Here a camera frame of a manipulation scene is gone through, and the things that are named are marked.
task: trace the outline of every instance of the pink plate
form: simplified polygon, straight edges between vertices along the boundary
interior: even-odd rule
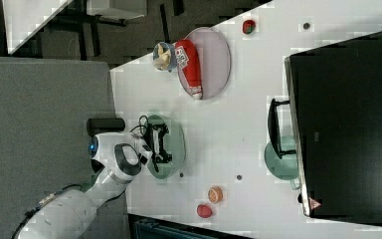
[[[185,39],[192,41],[197,48],[203,87],[201,100],[219,95],[225,88],[231,72],[231,54],[225,38],[210,28],[197,28]],[[184,73],[179,67],[177,69],[182,87],[191,96]]]

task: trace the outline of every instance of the white cabinet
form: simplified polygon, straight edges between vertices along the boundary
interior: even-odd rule
[[[132,19],[147,15],[147,0],[88,0],[89,15],[109,19]]]

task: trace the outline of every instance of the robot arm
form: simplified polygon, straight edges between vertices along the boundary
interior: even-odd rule
[[[140,159],[152,151],[131,132],[106,132],[93,137],[91,157],[104,168],[86,191],[71,189],[41,202],[41,209],[20,230],[18,239],[80,238],[96,218],[96,211],[116,198],[140,172]]]

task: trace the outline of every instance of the red triangle sticker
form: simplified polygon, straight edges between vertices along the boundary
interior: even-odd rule
[[[312,199],[310,197],[308,197],[308,200],[309,200],[309,207],[311,208],[311,210],[314,210],[315,208],[321,206],[321,203],[315,201],[314,199]]]

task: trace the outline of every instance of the green plate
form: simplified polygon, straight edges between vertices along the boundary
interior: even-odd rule
[[[282,150],[295,149],[295,142],[292,137],[283,136],[281,142]],[[296,154],[284,155],[280,159],[275,153],[271,142],[265,149],[265,162],[269,171],[279,179],[294,180],[299,176]]]
[[[159,168],[158,172],[154,169],[154,164],[151,159],[147,162],[147,167],[153,176],[158,179],[165,179],[173,175],[185,161],[184,133],[180,124],[168,117],[153,115],[148,117],[148,122],[151,124],[166,123],[169,129],[169,133],[163,138],[163,144],[167,153],[172,154],[172,161],[168,163],[157,163]]]

